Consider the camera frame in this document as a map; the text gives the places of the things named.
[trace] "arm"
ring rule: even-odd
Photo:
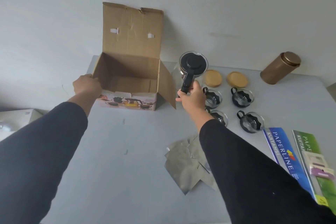
[[[190,96],[178,92],[178,101],[199,130],[199,141],[232,224],[335,223],[331,210],[318,205],[281,166],[210,119],[200,87],[194,89]]]
[[[0,223],[40,223],[87,127],[101,93],[81,76],[76,95],[0,142]]]

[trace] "glass cup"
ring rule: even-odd
[[[249,106],[254,101],[254,95],[251,91],[236,87],[231,88],[232,102],[235,106],[244,108]]]
[[[203,88],[203,93],[206,96],[205,107],[214,109],[218,107],[222,102],[222,94],[216,90],[209,90],[207,87]]]
[[[245,114],[243,111],[238,111],[237,116],[240,120],[241,128],[247,133],[254,134],[264,129],[265,120],[258,113],[248,112]]]
[[[210,111],[209,108],[205,108],[205,110],[208,111],[209,114],[211,114],[212,117],[214,117],[215,119],[219,120],[221,124],[223,124],[225,127],[228,126],[228,117],[226,116],[225,113],[219,111],[219,110],[213,110]]]

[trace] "open cardboard box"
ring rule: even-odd
[[[103,3],[103,52],[93,78],[102,107],[155,110],[159,93],[174,108],[175,87],[160,60],[163,11]]]

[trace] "wooden lid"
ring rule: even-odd
[[[222,83],[222,76],[216,70],[208,70],[205,73],[205,84],[209,87],[216,88]]]
[[[237,88],[244,88],[249,83],[246,76],[239,72],[229,73],[226,80],[231,87],[237,87]]]

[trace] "teapot lid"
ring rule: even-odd
[[[208,61],[199,52],[186,52],[180,57],[180,67],[184,72],[192,72],[194,77],[198,77],[208,69]]]

